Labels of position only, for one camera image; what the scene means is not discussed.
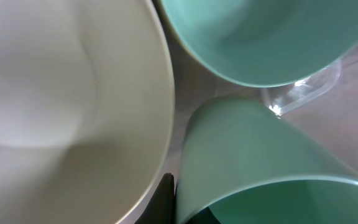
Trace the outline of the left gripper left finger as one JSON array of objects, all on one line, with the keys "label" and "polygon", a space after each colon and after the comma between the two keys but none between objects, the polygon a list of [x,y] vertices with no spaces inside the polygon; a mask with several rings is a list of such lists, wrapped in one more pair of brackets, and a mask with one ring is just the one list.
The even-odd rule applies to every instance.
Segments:
[{"label": "left gripper left finger", "polygon": [[166,173],[135,224],[172,224],[175,214],[174,207],[174,176],[171,173]]}]

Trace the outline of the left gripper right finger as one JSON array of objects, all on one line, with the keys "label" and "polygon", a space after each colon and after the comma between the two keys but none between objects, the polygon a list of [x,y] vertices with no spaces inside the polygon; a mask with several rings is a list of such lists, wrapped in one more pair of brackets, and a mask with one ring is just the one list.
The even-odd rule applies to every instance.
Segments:
[{"label": "left gripper right finger", "polygon": [[196,215],[191,217],[186,224],[221,224],[213,215],[209,207],[206,207]]}]

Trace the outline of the mint green cup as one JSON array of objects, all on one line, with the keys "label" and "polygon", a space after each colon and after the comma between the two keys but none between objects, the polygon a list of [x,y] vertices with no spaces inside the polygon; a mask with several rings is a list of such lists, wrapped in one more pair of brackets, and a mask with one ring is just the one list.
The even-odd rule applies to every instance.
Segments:
[{"label": "mint green cup", "polygon": [[177,223],[358,223],[358,173],[263,104],[215,98],[191,116]]}]

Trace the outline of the beige bowl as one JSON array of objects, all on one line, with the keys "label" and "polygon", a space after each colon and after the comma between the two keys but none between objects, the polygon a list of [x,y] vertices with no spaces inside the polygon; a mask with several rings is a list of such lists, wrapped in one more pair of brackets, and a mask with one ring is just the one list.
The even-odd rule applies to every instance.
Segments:
[{"label": "beige bowl", "polygon": [[170,142],[151,1],[0,1],[0,223],[119,223]]}]

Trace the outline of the mint green small bowl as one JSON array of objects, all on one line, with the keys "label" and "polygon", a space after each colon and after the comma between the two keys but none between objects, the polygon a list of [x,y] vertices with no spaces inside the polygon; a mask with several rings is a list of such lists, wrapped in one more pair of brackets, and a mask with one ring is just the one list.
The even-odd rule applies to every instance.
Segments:
[{"label": "mint green small bowl", "polygon": [[183,48],[242,86],[294,83],[358,42],[358,0],[161,0]]}]

